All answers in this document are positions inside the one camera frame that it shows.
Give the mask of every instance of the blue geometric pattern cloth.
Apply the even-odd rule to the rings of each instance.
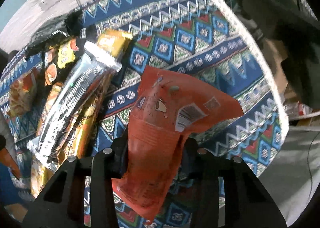
[[[216,156],[237,155],[259,176],[281,148],[279,104],[271,91],[262,64],[252,54],[236,28],[212,0],[93,0],[83,8],[83,28],[95,25],[129,31],[134,44],[122,59],[122,69],[113,78],[103,102],[104,117],[97,123],[92,155],[110,147],[128,124],[130,108],[137,99],[141,75],[147,65],[190,74],[234,97],[244,116],[223,121],[204,133],[194,135],[199,145]],[[16,142],[20,181],[12,177],[20,195],[30,199],[31,154],[26,148],[37,128],[43,104],[10,119],[8,91],[22,73],[41,66],[40,55],[24,60],[21,50],[3,72],[0,106]],[[120,227],[180,227],[189,222],[193,206],[192,180],[178,172],[160,213],[151,225],[114,194]],[[85,217],[90,214],[90,179],[86,180]],[[220,204],[224,204],[220,180]]]

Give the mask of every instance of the cartoon logo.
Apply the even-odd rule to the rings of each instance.
[[[164,117],[165,118],[168,117],[168,115],[166,114],[167,113],[167,107],[165,106],[162,98],[159,98],[156,101],[155,109],[156,109],[156,111],[162,111],[164,113]]]

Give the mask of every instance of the silver wrapper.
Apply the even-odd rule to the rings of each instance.
[[[35,147],[35,156],[46,167],[50,163],[48,157],[58,145],[71,115],[88,100],[105,73],[114,74],[121,69],[121,64],[97,45],[86,42],[84,47],[86,52],[65,81],[62,91],[48,113],[39,143]]]

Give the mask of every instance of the white rope border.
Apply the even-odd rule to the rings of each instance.
[[[228,7],[228,5],[223,0],[212,0],[223,16],[228,20],[228,22],[236,29],[239,36],[241,36],[242,40],[246,43],[249,48],[251,54],[255,57],[258,64],[260,65],[264,78],[270,86],[273,98],[276,102],[276,106],[278,107],[279,113],[279,123],[281,127],[281,145],[284,142],[284,139],[289,130],[289,120],[287,114],[284,112],[284,107],[282,106],[282,102],[279,96],[278,87],[273,79],[271,70],[264,59],[262,52],[257,46],[254,38],[249,33],[247,28],[239,21],[233,11]]]

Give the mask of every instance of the red snack bag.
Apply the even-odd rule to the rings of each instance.
[[[243,115],[237,100],[186,74],[147,66],[128,124],[128,170],[113,190],[152,221],[181,163],[190,133]]]

